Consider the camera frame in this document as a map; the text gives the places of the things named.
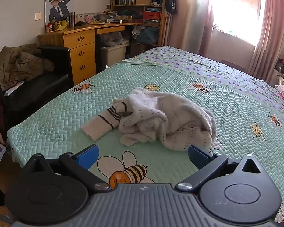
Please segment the wooden bookshelf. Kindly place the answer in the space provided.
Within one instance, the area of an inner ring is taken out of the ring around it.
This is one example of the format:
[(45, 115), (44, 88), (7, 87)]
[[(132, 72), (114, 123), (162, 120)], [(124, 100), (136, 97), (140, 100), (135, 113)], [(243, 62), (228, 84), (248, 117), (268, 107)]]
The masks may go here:
[(117, 15), (127, 16), (127, 21), (158, 29), (156, 46), (167, 43), (169, 13), (166, 11), (167, 0), (110, 0), (110, 10)]

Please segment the pink striped curtain right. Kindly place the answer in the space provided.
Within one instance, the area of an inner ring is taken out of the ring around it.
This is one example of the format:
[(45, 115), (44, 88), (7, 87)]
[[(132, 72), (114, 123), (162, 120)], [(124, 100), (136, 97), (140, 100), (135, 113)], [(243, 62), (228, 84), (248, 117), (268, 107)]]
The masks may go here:
[(284, 0), (266, 0), (260, 39), (247, 73), (270, 82), (284, 46)]

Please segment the wooden corner desk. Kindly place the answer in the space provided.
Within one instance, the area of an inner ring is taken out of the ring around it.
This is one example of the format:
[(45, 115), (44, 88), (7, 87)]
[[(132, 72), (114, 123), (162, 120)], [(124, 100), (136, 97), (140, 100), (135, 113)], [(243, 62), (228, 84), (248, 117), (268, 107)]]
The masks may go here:
[(134, 23), (105, 23), (89, 25), (75, 29), (65, 29), (38, 36), (42, 46), (63, 46), (70, 50), (72, 76), (74, 85), (97, 74), (96, 36), (110, 32), (120, 32)]

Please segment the white striped knit sweater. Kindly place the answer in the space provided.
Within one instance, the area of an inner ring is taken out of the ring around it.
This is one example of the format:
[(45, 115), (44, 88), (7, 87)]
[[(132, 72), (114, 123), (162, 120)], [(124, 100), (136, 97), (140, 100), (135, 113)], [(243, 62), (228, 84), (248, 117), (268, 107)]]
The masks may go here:
[(81, 126), (93, 141), (115, 128), (122, 134), (120, 143), (127, 147), (159, 140), (174, 151), (186, 151), (191, 145), (207, 151), (216, 139), (216, 120), (210, 111), (180, 95), (143, 88), (115, 99), (111, 107)]

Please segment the pink sheer curtain left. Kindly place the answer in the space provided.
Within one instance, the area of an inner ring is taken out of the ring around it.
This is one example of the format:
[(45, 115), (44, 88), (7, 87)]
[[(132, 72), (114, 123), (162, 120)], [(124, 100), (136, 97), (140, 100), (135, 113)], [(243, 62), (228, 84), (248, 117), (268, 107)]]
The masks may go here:
[(167, 45), (206, 57), (213, 31), (215, 0), (175, 0)]

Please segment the white wall switch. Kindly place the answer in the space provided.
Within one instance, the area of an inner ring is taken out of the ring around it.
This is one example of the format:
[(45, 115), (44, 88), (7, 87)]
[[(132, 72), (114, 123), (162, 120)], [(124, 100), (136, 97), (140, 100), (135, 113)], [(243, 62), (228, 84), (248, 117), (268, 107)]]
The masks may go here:
[(42, 19), (42, 13), (41, 13), (41, 12), (36, 13), (36, 14), (35, 14), (35, 20), (36, 20), (36, 21), (39, 21), (39, 20), (41, 20), (41, 19)]

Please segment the dark hanging tote bag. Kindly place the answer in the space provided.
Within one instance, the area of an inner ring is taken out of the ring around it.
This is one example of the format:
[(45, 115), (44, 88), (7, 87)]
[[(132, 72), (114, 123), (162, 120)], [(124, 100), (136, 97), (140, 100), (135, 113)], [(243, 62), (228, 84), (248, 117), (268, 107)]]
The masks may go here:
[(176, 14), (176, 0), (166, 0), (165, 9), (169, 14)]

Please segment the child pilot portrait poster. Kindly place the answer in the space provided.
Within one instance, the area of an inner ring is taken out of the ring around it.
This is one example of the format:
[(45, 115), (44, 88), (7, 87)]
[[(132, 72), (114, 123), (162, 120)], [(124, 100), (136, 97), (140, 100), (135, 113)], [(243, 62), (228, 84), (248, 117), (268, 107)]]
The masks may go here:
[(66, 20), (74, 12), (75, 0), (45, 0), (45, 25)]

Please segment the olive green jacket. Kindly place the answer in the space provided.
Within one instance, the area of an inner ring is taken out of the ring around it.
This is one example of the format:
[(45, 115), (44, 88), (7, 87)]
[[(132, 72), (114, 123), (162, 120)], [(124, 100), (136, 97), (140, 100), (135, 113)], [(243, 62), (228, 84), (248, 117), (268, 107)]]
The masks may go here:
[(0, 87), (6, 91), (15, 84), (30, 81), (44, 71), (53, 71), (54, 64), (40, 58), (41, 50), (36, 44), (20, 47), (4, 46), (0, 52)]

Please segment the green quilted bee bedspread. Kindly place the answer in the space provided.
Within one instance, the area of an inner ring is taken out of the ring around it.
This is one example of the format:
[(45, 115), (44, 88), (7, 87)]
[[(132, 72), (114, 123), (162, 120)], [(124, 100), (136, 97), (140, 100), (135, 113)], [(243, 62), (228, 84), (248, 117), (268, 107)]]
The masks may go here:
[(252, 154), (277, 186), (284, 226), (284, 77), (270, 86), (169, 46), (123, 60), (81, 82), (11, 128), (13, 159), (47, 159), (88, 146), (81, 159), (114, 188), (170, 183), (197, 172), (203, 154)]

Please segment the white plastic storage bin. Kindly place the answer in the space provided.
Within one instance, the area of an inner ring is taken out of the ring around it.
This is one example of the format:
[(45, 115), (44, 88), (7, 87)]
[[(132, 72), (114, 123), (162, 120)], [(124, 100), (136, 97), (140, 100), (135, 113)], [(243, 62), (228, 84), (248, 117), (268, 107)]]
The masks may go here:
[(126, 45), (120, 44), (114, 47), (101, 48), (101, 60), (104, 68), (110, 67), (115, 63), (123, 61), (126, 54)]

